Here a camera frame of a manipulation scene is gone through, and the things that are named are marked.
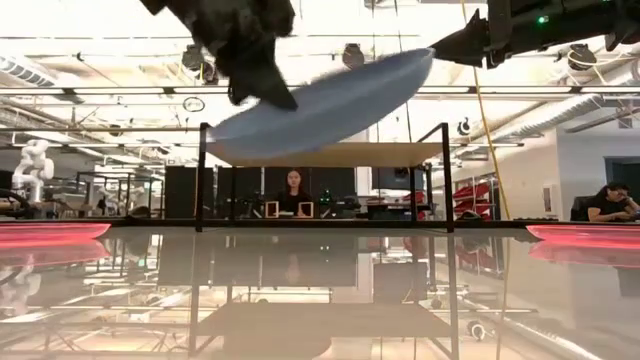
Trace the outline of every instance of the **woman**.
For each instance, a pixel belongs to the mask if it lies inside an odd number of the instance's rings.
[[[286,188],[287,190],[278,194],[278,198],[276,199],[279,210],[293,213],[296,216],[305,216],[298,208],[298,205],[303,202],[311,202],[312,199],[311,196],[302,190],[302,176],[299,170],[289,170],[287,173]]]
[[[629,187],[609,183],[589,201],[590,222],[624,222],[632,220],[640,206],[629,197]]]

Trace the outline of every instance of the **yellow cable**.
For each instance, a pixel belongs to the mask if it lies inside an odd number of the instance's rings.
[[[465,0],[460,0],[460,5],[462,7],[462,16],[464,17],[464,24],[467,25],[467,9],[465,7]],[[502,178],[500,177],[500,168],[498,166],[498,158],[496,157],[496,151],[493,147],[493,140],[491,139],[491,131],[489,130],[489,124],[487,122],[487,117],[484,112],[484,103],[482,102],[482,94],[480,92],[480,81],[478,80],[478,70],[475,67],[473,69],[473,80],[476,85],[476,93],[478,95],[478,105],[480,106],[480,115],[482,116],[482,126],[484,127],[484,133],[487,137],[487,142],[489,143],[489,151],[491,152],[491,159],[493,160],[493,166],[496,173],[496,178],[498,179],[498,189],[500,191],[500,198],[502,199],[502,204],[504,205],[504,213],[507,217],[507,220],[511,220],[511,214],[509,212],[509,205],[507,202],[507,195],[505,194],[504,187],[502,186]],[[504,267],[504,289],[502,293],[502,306],[500,309],[500,322],[498,323],[498,331],[496,338],[496,360],[500,360],[500,351],[502,349],[502,329],[504,327],[504,317],[507,312],[507,295],[509,293],[509,269],[511,268],[511,241],[507,241],[506,244],[506,261]]]

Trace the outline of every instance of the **black hair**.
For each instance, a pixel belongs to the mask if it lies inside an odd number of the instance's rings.
[[[287,175],[284,178],[284,187],[287,190],[287,195],[291,193],[291,187],[289,186],[289,174],[291,174],[292,172],[297,172],[298,175],[300,175],[300,184],[298,185],[298,193],[299,194],[306,194],[306,192],[304,191],[304,177],[302,177],[302,170],[299,168],[290,168],[289,170],[287,170]]]
[[[629,191],[629,187],[626,184],[613,181],[603,186],[602,189],[598,191],[595,198],[605,199],[609,191],[618,191],[618,190]]]

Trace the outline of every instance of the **pink light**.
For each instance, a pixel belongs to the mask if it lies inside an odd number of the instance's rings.
[[[531,225],[527,230],[550,243],[613,249],[640,248],[640,227]]]
[[[0,224],[0,244],[93,239],[107,232],[110,226],[96,223]]]

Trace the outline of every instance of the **chair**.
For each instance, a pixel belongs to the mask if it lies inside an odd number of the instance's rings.
[[[589,221],[589,200],[591,196],[576,196],[571,207],[571,221]]]

